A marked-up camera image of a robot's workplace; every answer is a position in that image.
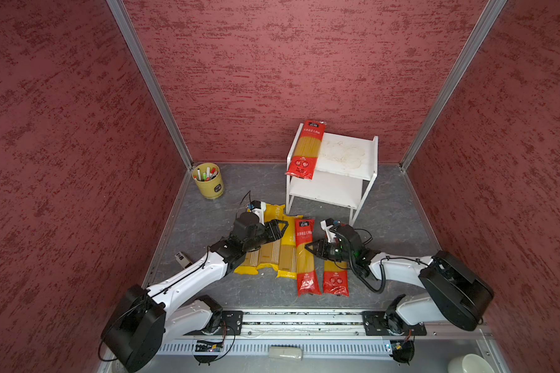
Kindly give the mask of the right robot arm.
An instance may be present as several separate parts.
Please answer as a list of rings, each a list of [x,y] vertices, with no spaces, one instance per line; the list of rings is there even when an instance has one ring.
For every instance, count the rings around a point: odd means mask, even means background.
[[[369,249],[350,225],[326,219],[321,226],[325,238],[305,243],[305,250],[350,272],[371,292],[383,293],[389,281],[423,289],[398,295],[377,321],[379,328],[401,336],[425,323],[448,322],[465,331],[482,323],[494,291],[453,254],[395,256]]]

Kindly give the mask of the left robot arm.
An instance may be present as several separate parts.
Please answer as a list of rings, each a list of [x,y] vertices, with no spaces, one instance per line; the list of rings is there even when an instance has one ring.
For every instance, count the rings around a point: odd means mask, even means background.
[[[264,222],[253,212],[242,213],[226,238],[209,246],[205,255],[171,278],[143,288],[130,287],[101,333],[101,344],[118,367],[137,372],[156,355],[163,343],[194,331],[224,334],[222,306],[198,293],[241,265],[248,253],[279,241],[289,223]]]

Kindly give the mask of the red pasta package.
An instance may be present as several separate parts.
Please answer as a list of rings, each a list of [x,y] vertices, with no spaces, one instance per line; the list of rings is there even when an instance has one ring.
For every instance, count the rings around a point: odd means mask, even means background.
[[[325,129],[326,124],[320,121],[306,121],[303,124],[289,160],[287,176],[312,180]]]
[[[348,290],[348,263],[324,261],[325,294],[349,297]]]
[[[313,242],[314,220],[297,219],[296,225],[297,295],[321,295],[314,261],[305,260],[307,243]]]

